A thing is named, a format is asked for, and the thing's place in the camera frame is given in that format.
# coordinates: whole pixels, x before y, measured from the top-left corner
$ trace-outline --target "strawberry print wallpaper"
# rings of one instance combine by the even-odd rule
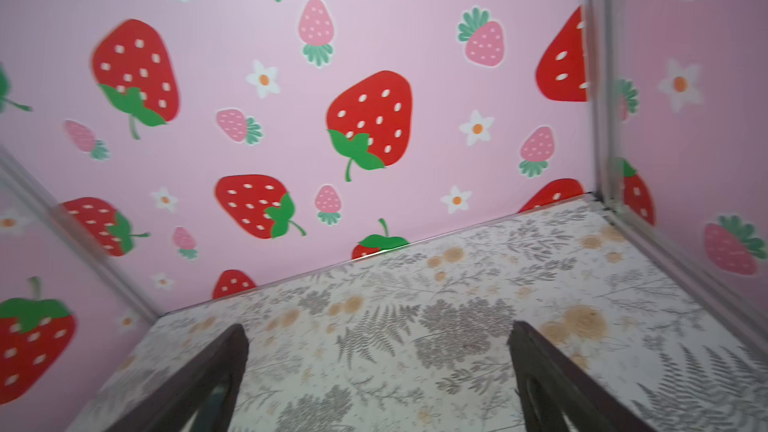
[[[768,313],[766,2],[623,2],[624,202]]]
[[[592,190],[580,3],[0,0],[0,140],[172,311]]]
[[[149,325],[2,188],[0,257],[0,424],[62,430]]]

